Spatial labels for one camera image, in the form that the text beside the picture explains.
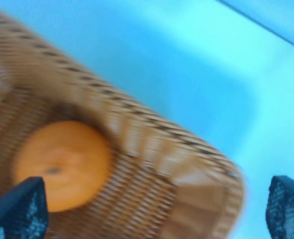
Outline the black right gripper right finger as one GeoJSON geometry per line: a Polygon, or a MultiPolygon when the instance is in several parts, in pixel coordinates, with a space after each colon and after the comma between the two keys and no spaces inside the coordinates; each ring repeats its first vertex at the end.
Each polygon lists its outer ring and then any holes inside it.
{"type": "Polygon", "coordinates": [[[271,238],[294,239],[294,180],[290,177],[272,177],[266,224],[271,238]]]}

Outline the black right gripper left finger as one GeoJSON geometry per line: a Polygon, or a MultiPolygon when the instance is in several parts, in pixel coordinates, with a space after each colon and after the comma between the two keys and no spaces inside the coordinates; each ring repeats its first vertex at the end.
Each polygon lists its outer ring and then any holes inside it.
{"type": "Polygon", "coordinates": [[[43,239],[48,227],[45,184],[29,177],[0,197],[0,239],[43,239]]]}

